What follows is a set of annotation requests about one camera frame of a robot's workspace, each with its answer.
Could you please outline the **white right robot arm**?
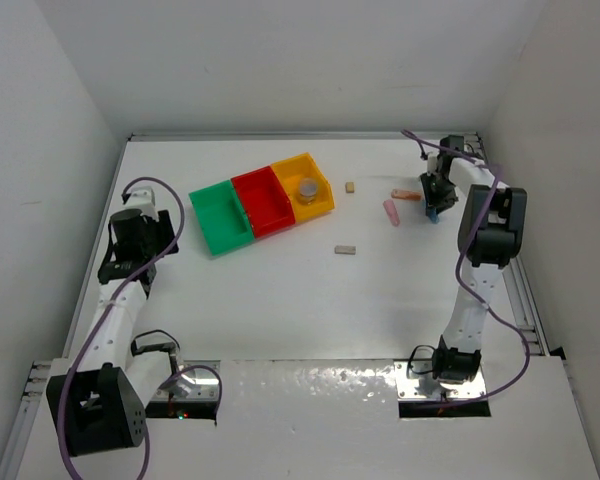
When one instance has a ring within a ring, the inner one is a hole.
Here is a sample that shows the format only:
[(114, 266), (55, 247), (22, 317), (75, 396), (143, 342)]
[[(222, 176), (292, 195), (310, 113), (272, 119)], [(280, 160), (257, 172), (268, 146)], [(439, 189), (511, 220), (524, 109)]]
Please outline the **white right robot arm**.
[(493, 290), (521, 250), (528, 194), (500, 180), (478, 155), (467, 153), (461, 135), (441, 139), (437, 156), (426, 161), (420, 182), (430, 220), (451, 209), (459, 194), (466, 197), (457, 236), (458, 292), (432, 359), (435, 379), (459, 384), (478, 373)]

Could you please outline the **pink marker pen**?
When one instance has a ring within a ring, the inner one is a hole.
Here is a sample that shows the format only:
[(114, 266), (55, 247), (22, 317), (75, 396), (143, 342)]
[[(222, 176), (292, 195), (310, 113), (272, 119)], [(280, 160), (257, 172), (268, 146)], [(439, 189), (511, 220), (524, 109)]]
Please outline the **pink marker pen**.
[(400, 225), (400, 218), (397, 212), (397, 207), (392, 199), (387, 199), (383, 202), (384, 210), (389, 218), (392, 226), (397, 227)]

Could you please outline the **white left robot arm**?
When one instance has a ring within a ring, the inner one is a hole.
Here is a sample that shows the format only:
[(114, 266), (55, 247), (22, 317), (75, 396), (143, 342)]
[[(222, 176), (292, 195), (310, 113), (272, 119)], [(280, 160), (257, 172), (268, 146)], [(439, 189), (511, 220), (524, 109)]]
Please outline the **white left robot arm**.
[(170, 214), (138, 208), (114, 213), (97, 271), (99, 298), (89, 328), (92, 341), (72, 378), (55, 375), (46, 396), (69, 456), (138, 446), (146, 431), (145, 408), (159, 384), (175, 371), (175, 342), (137, 347), (134, 325), (156, 276), (153, 259), (175, 254)]

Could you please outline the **blue marker pen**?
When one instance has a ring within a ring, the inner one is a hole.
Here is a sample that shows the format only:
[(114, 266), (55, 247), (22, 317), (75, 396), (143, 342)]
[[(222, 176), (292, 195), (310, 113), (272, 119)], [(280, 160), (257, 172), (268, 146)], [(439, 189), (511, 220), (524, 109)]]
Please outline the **blue marker pen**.
[(439, 216), (435, 210), (431, 210), (427, 213), (427, 217), (433, 224), (437, 224), (439, 222)]

